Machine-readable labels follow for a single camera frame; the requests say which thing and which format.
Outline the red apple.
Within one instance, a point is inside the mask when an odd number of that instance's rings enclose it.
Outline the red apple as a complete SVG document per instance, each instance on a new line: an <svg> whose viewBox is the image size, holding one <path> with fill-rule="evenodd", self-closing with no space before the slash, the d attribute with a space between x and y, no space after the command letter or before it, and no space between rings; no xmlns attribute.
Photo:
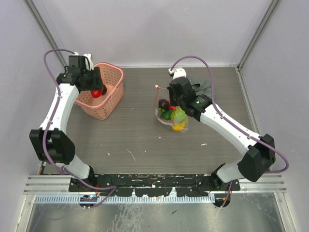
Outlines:
<svg viewBox="0 0 309 232"><path fill-rule="evenodd" d="M172 110L172 111L174 111L176 109L176 107L175 106L169 106L169 110Z"/></svg>

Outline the yellow pear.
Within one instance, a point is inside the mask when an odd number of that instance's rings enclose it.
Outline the yellow pear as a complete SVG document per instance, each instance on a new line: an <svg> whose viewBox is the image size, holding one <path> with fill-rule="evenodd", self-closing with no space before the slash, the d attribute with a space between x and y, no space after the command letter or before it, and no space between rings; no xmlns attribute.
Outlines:
<svg viewBox="0 0 309 232"><path fill-rule="evenodd" d="M173 125L173 126L172 126L172 129L173 129L174 131L182 131L182 130L185 129L185 127L186 127L186 123L185 123L185 122L182 122L182 123L179 123L179 124L177 124L177 125Z"/></svg>

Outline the left aluminium frame post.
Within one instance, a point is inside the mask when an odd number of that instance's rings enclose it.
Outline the left aluminium frame post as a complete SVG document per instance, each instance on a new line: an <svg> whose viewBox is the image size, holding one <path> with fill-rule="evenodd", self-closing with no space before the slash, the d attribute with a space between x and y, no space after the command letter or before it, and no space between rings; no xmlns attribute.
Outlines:
<svg viewBox="0 0 309 232"><path fill-rule="evenodd" d="M35 5L33 0L23 0L25 5L27 6L29 12L32 14L34 20L36 21L39 29L41 30L43 36L45 37L46 41L50 45L52 49L58 49L58 45L48 28L44 18L42 17L42 14L39 12L37 6Z"/></svg>

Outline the dark green avocado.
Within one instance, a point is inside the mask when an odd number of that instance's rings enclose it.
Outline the dark green avocado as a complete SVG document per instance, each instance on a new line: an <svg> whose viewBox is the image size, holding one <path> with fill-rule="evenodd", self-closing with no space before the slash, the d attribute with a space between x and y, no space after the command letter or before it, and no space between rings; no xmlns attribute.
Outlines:
<svg viewBox="0 0 309 232"><path fill-rule="evenodd" d="M167 111L164 111L161 115L160 115L160 118L163 119L163 120L171 120L171 114L173 113L172 110L167 110Z"/></svg>

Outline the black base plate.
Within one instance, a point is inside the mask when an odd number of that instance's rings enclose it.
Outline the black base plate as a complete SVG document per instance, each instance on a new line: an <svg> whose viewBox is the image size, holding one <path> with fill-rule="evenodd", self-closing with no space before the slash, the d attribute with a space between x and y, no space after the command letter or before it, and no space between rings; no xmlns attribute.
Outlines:
<svg viewBox="0 0 309 232"><path fill-rule="evenodd" d="M119 197L167 197L173 190L177 197L197 197L229 188L207 174L99 174L96 181L97 188L116 186L112 195Z"/></svg>

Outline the clear zip top bag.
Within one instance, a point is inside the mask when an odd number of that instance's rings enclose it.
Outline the clear zip top bag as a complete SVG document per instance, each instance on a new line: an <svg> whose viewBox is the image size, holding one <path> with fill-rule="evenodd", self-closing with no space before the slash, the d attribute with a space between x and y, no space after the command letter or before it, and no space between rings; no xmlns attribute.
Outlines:
<svg viewBox="0 0 309 232"><path fill-rule="evenodd" d="M154 115L165 127L176 132L188 130L188 116L179 106L172 106L167 88L155 85L156 96L153 103Z"/></svg>

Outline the grey cloth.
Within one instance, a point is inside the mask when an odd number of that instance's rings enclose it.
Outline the grey cloth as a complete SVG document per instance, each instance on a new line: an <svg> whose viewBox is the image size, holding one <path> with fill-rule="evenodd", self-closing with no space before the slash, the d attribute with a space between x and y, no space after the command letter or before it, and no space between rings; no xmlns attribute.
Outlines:
<svg viewBox="0 0 309 232"><path fill-rule="evenodd" d="M209 98L212 98L211 96L211 81L207 79L203 80L197 80L194 78L189 78L188 79L191 87L195 91L197 95L205 95Z"/></svg>

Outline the aluminium frame post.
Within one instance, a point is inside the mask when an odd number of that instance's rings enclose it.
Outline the aluminium frame post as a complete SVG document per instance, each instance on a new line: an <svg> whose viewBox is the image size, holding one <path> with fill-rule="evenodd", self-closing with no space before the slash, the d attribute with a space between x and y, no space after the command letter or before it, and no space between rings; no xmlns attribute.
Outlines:
<svg viewBox="0 0 309 232"><path fill-rule="evenodd" d="M251 38L239 64L237 65L237 70L240 72L244 67L247 59L249 58L251 52L253 51L254 47L256 46L257 42L261 38L263 32L265 31L268 23L270 22L272 16L274 15L276 9L278 8L281 0L271 0L269 6L267 7L263 17L255 30L253 37Z"/></svg>
<svg viewBox="0 0 309 232"><path fill-rule="evenodd" d="M42 17L42 14L39 12L37 6L35 5L33 0L23 0L25 5L27 6L29 12L32 14L34 20L36 21L39 29L41 30L43 36L45 37L46 41L50 45L52 49L58 49L58 45L48 28L44 18Z"/></svg>

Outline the dark purple mangosteen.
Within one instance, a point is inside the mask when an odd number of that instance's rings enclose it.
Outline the dark purple mangosteen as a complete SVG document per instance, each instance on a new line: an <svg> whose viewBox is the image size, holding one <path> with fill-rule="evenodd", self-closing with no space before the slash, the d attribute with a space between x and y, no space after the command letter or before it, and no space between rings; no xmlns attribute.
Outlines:
<svg viewBox="0 0 309 232"><path fill-rule="evenodd" d="M159 102L158 102L158 107L161 109L161 110L168 110L169 109L169 106L170 106L170 103L168 100L166 99L160 99Z"/></svg>

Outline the green apple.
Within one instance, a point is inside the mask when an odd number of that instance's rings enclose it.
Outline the green apple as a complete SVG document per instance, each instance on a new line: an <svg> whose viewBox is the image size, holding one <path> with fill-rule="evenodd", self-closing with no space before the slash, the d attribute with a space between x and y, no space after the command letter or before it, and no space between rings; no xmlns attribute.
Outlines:
<svg viewBox="0 0 309 232"><path fill-rule="evenodd" d="M186 121L187 115L180 107L176 107L173 114L171 115L171 119L175 125L181 124Z"/></svg>

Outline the right aluminium frame post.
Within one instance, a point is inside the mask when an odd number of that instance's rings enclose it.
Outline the right aluminium frame post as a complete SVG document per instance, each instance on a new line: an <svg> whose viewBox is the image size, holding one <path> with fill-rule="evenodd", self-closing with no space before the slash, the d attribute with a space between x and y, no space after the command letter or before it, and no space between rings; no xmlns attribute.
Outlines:
<svg viewBox="0 0 309 232"><path fill-rule="evenodd" d="M272 16L274 15L276 9L278 8L281 0L271 0L269 6L267 7L263 17L255 30L253 37L251 38L239 64L237 65L237 70L240 72L244 67L247 59L249 58L251 52L253 51L254 47L256 46L257 42L261 38L263 32L265 31L268 23L270 22Z"/></svg>

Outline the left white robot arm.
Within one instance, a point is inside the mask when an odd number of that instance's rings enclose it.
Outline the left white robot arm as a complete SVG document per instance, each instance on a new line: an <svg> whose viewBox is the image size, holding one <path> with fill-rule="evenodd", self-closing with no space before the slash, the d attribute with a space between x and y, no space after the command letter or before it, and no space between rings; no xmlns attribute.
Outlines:
<svg viewBox="0 0 309 232"><path fill-rule="evenodd" d="M78 95L83 91L104 87L98 67L94 67L91 54L69 56L65 71L53 81L56 91L46 118L38 129L31 130L29 138L38 159L49 163L61 174L70 174L79 180L85 191L98 187L91 166L76 155L73 141L67 136L67 123Z"/></svg>

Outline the pink plastic basket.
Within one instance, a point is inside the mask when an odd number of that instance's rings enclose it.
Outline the pink plastic basket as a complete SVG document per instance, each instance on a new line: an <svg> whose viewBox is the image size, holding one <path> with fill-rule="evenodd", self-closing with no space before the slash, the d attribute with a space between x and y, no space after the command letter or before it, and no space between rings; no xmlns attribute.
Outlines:
<svg viewBox="0 0 309 232"><path fill-rule="evenodd" d="M90 91L82 91L75 100L75 104L80 106L86 114L99 120L105 120L124 95L125 73L123 69L106 62L97 63L95 67L100 70L101 79L107 88L106 93L94 98Z"/></svg>

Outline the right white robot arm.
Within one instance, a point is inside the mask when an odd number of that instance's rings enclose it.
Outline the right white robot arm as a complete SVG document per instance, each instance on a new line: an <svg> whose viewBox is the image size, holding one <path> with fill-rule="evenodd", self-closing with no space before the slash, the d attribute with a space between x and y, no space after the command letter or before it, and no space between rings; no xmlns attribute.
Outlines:
<svg viewBox="0 0 309 232"><path fill-rule="evenodd" d="M227 139L242 155L242 159L224 163L211 173L211 185L223 190L230 181L247 179L256 182L276 161L274 139L260 136L226 115L211 98L197 95L186 77L173 79L169 86L170 103Z"/></svg>

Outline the red yellow mango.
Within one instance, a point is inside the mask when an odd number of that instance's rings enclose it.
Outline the red yellow mango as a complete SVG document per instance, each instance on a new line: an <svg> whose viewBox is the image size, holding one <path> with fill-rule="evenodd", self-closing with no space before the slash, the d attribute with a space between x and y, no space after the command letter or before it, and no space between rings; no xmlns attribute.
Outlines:
<svg viewBox="0 0 309 232"><path fill-rule="evenodd" d="M90 91L93 98L98 98L103 94L103 89L95 89Z"/></svg>

